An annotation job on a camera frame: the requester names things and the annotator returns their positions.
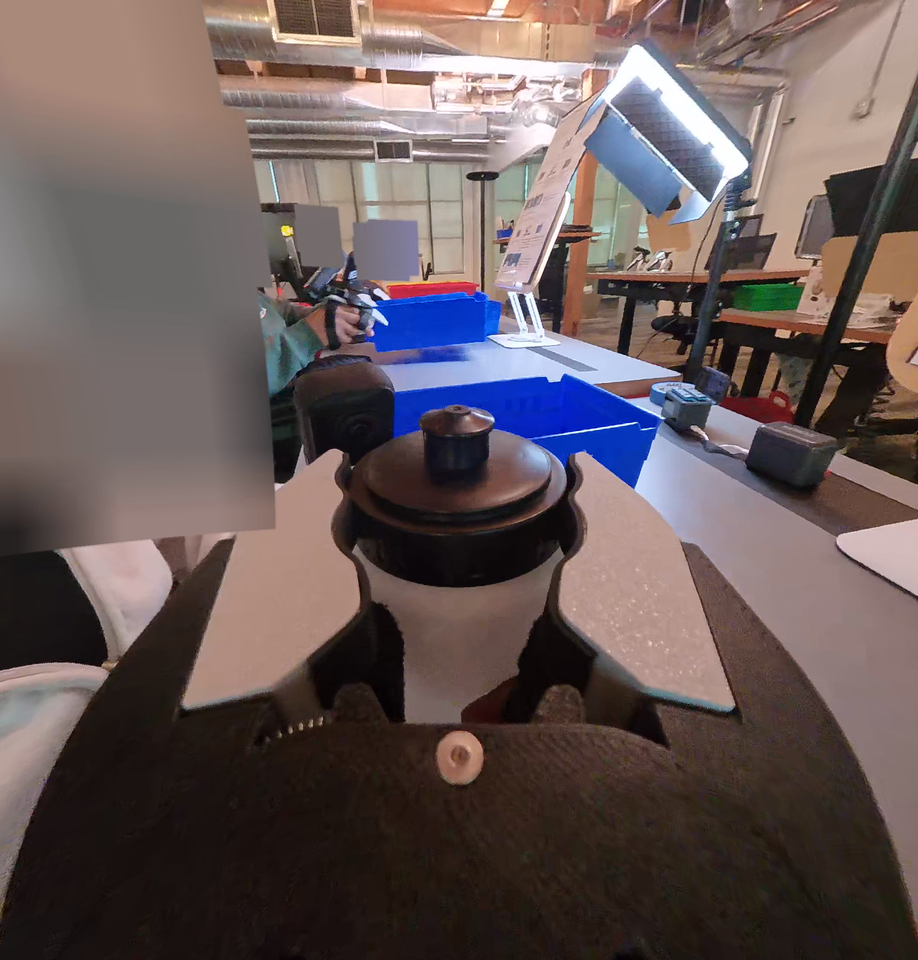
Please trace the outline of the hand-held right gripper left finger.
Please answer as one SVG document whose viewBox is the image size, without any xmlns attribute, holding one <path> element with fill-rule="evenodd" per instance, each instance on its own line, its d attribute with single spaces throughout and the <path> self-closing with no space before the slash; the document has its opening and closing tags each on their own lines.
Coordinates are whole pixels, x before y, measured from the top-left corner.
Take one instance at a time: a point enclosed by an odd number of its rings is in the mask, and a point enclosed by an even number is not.
<svg viewBox="0 0 918 960">
<path fill-rule="evenodd" d="M 274 495 L 275 526 L 236 535 L 200 652 L 186 710 L 269 695 L 280 712 L 325 712 L 313 657 L 368 609 L 368 581 L 343 551 L 333 522 L 345 463 L 330 450 Z"/>
</svg>

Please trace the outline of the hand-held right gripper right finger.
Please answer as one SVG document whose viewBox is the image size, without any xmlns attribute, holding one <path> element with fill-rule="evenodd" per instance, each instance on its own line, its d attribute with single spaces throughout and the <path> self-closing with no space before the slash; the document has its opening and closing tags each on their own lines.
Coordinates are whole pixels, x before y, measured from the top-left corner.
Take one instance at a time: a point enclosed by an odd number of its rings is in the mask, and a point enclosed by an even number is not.
<svg viewBox="0 0 918 960">
<path fill-rule="evenodd" d="M 725 668 L 681 541 L 632 486 L 571 457 L 577 539 L 556 570 L 551 614 L 588 660 L 574 682 L 592 724 L 631 724 L 648 704 L 727 716 Z"/>
</svg>

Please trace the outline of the black bottle lid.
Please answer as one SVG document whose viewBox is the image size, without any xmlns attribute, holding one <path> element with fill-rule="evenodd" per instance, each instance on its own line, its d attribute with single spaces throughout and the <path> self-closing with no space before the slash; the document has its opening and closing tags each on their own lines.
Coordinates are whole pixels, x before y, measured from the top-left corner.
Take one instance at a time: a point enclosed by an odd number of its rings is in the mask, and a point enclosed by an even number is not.
<svg viewBox="0 0 918 960">
<path fill-rule="evenodd" d="M 356 546 L 377 568 L 469 589 L 530 573 L 559 549 L 567 488 L 554 454 L 453 404 L 366 454 L 346 498 Z"/>
</svg>

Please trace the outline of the white plastic bottle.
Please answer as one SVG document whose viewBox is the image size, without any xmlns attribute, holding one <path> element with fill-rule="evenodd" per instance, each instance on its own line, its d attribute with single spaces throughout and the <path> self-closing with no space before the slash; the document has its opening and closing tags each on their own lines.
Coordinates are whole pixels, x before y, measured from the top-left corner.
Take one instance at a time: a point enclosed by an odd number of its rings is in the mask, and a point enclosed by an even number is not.
<svg viewBox="0 0 918 960">
<path fill-rule="evenodd" d="M 404 713 L 410 724 L 458 722 L 463 708 L 517 672 L 518 657 L 543 613 L 561 549 L 514 579 L 465 588 L 403 581 L 359 548 L 372 600 L 385 606 L 404 640 Z"/>
</svg>

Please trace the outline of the blue plastic bin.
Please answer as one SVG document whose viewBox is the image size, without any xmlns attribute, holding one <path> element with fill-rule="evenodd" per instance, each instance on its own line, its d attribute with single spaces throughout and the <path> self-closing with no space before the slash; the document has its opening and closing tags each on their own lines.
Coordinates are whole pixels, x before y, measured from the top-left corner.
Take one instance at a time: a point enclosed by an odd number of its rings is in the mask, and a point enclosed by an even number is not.
<svg viewBox="0 0 918 960">
<path fill-rule="evenodd" d="M 496 429 L 533 441 L 563 464 L 586 452 L 632 488 L 661 423 L 658 414 L 565 375 L 397 390 L 393 436 L 417 431 L 423 414 L 454 404 L 489 412 Z"/>
<path fill-rule="evenodd" d="M 381 301 L 387 323 L 377 323 L 368 346 L 378 353 L 485 342 L 499 332 L 502 306 L 487 295 L 429 294 Z"/>
</svg>

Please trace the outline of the person's left forearm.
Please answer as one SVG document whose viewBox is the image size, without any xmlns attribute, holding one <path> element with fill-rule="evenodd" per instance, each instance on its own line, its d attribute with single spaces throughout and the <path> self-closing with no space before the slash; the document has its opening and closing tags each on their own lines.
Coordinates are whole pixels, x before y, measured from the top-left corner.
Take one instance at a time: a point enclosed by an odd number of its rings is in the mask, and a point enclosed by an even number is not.
<svg viewBox="0 0 918 960">
<path fill-rule="evenodd" d="M 111 671 L 165 605 L 173 573 L 151 539 L 79 546 L 57 551 L 83 589 L 105 638 L 105 671 Z"/>
</svg>

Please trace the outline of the person's right hand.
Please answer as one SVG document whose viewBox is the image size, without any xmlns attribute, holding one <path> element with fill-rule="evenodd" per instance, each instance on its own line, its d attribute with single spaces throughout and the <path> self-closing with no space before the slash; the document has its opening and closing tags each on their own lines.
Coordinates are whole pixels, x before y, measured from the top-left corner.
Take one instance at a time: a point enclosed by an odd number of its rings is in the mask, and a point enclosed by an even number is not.
<svg viewBox="0 0 918 960">
<path fill-rule="evenodd" d="M 517 678 L 509 678 L 494 690 L 479 697 L 465 706 L 461 713 L 465 724 L 501 724 L 504 723 L 506 706 L 517 690 Z"/>
</svg>

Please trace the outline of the red plastic bin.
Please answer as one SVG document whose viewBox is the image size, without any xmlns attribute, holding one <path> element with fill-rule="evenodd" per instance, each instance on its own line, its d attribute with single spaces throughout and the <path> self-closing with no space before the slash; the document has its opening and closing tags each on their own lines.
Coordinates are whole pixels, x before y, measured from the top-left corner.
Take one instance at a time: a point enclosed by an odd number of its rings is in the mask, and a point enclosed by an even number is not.
<svg viewBox="0 0 918 960">
<path fill-rule="evenodd" d="M 479 287 L 470 281 L 421 281 L 397 282 L 388 285 L 391 299 L 403 300 L 428 296 L 445 296 L 451 294 L 474 295 L 480 292 Z"/>
</svg>

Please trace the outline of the small grey charger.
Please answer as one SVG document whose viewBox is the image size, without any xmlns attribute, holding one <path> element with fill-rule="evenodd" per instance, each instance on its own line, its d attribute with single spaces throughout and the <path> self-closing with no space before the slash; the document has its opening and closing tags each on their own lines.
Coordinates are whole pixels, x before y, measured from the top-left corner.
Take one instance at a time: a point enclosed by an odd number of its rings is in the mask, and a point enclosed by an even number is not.
<svg viewBox="0 0 918 960">
<path fill-rule="evenodd" d="M 693 427 L 705 429 L 715 401 L 709 395 L 687 383 L 669 387 L 660 404 L 660 416 L 672 429 L 687 433 Z"/>
</svg>

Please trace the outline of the grey power adapter box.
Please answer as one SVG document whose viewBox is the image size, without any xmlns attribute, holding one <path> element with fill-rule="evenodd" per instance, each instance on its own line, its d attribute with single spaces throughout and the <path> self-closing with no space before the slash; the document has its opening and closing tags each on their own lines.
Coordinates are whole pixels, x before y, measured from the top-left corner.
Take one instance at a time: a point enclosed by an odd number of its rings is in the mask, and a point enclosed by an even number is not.
<svg viewBox="0 0 918 960">
<path fill-rule="evenodd" d="M 761 425 L 745 457 L 748 470 L 797 490 L 824 479 L 840 448 L 836 438 L 789 423 Z"/>
</svg>

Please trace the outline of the red crate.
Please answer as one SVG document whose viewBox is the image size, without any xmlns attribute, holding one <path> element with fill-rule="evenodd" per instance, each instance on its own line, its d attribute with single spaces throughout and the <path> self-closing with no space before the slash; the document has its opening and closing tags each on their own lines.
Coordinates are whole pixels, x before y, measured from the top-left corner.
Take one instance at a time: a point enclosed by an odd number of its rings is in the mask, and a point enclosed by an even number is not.
<svg viewBox="0 0 918 960">
<path fill-rule="evenodd" d="M 773 424 L 775 422 L 791 424 L 794 419 L 792 402 L 789 396 L 780 390 L 772 390 L 765 397 L 725 397 L 720 406 L 725 410 L 745 416 L 761 424 Z"/>
</svg>

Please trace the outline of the wooden instruction board stand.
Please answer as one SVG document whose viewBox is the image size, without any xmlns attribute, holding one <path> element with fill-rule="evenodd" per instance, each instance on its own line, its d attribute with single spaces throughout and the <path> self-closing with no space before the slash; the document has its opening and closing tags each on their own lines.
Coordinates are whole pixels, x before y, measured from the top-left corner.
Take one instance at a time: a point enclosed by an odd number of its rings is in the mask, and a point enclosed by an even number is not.
<svg viewBox="0 0 918 960">
<path fill-rule="evenodd" d="M 918 393 L 918 294 L 897 322 L 886 364 L 902 387 Z M 918 597 L 918 519 L 839 534 L 836 545 L 861 567 Z"/>
<path fill-rule="evenodd" d="M 556 128 L 497 271 L 495 287 L 505 293 L 516 330 L 491 334 L 505 350 L 550 347 L 535 294 L 556 245 L 570 204 L 568 187 L 585 155 L 585 141 L 594 132 L 602 108 L 589 98 L 567 114 Z"/>
</svg>

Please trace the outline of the black office chair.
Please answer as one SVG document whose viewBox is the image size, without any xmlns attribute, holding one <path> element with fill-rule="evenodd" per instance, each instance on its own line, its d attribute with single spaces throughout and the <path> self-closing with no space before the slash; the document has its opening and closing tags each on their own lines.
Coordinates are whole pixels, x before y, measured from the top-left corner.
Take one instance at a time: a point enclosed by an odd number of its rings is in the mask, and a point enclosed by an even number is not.
<svg viewBox="0 0 918 960">
<path fill-rule="evenodd" d="M 671 311 L 657 314 L 652 319 L 652 335 L 671 343 L 677 356 L 686 357 L 691 354 L 696 338 L 698 309 L 699 304 L 692 301 L 685 304 L 680 301 L 672 302 Z"/>
</svg>

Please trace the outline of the long wooden table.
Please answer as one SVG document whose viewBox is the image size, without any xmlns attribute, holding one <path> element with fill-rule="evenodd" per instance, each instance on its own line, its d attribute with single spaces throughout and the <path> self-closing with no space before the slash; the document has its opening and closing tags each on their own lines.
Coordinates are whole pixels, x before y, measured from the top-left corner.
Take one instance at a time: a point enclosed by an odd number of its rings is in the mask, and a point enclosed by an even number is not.
<svg viewBox="0 0 918 960">
<path fill-rule="evenodd" d="M 782 270 L 728 270 L 720 280 L 717 294 L 718 309 L 730 307 L 735 289 L 746 285 L 797 284 L 807 277 L 809 268 L 791 268 Z M 708 272 L 688 271 L 630 271 L 605 270 L 586 275 L 586 283 L 594 283 L 596 292 L 601 296 L 620 297 L 624 305 L 620 310 L 620 326 L 616 351 L 629 355 L 633 335 L 635 307 L 640 304 L 657 305 L 669 302 L 700 305 L 705 296 Z"/>
</svg>

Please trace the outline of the green plastic bin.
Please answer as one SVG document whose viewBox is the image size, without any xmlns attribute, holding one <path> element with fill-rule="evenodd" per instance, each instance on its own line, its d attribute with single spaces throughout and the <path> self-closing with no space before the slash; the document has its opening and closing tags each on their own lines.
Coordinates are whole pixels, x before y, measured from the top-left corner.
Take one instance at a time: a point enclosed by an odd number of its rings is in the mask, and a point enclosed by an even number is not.
<svg viewBox="0 0 918 960">
<path fill-rule="evenodd" d="M 793 311 L 800 304 L 803 287 L 791 282 L 747 283 L 731 291 L 731 306 L 750 312 Z"/>
</svg>

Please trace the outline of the grey tablet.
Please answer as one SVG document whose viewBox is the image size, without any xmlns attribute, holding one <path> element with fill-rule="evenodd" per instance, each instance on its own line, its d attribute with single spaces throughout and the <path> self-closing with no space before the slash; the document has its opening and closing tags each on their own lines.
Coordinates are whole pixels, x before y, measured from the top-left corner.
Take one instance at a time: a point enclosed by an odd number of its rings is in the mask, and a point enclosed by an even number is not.
<svg viewBox="0 0 918 960">
<path fill-rule="evenodd" d="M 805 206 L 794 248 L 795 258 L 817 261 L 825 244 L 834 235 L 831 208 L 825 193 L 811 197 Z"/>
</svg>

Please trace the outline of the cardboard sheet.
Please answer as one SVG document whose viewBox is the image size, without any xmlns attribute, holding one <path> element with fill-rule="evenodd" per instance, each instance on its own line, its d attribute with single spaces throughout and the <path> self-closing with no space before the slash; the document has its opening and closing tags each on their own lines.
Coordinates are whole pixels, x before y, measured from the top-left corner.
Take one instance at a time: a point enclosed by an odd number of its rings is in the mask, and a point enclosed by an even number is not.
<svg viewBox="0 0 918 960">
<path fill-rule="evenodd" d="M 857 243 L 855 236 L 833 237 L 821 256 L 822 292 L 836 298 Z M 894 303 L 907 303 L 918 293 L 918 231 L 885 233 L 878 240 L 860 294 L 888 295 Z"/>
</svg>

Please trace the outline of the studio light panel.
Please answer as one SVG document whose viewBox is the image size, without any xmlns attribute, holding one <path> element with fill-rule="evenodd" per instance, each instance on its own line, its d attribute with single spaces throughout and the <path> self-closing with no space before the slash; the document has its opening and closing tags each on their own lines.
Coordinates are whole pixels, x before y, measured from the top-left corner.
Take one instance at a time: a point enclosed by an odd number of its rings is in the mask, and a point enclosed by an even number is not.
<svg viewBox="0 0 918 960">
<path fill-rule="evenodd" d="M 585 150 L 655 217 L 700 220 L 752 167 L 753 150 L 651 41 L 633 45 L 585 112 Z"/>
</svg>

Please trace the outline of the wooden post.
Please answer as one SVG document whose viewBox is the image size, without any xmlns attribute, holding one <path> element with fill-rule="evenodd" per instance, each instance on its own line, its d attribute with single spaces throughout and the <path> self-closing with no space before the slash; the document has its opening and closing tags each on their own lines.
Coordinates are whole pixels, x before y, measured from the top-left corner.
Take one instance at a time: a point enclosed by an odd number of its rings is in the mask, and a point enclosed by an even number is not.
<svg viewBox="0 0 918 960">
<path fill-rule="evenodd" d="M 588 69 L 583 77 L 585 98 L 602 92 L 609 81 L 606 69 Z M 594 204 L 597 160 L 585 154 L 576 172 L 576 192 L 573 201 L 573 224 L 591 226 Z M 571 244 L 562 306 L 561 333 L 577 339 L 583 318 L 583 296 L 587 273 L 587 258 L 591 237 Z"/>
</svg>

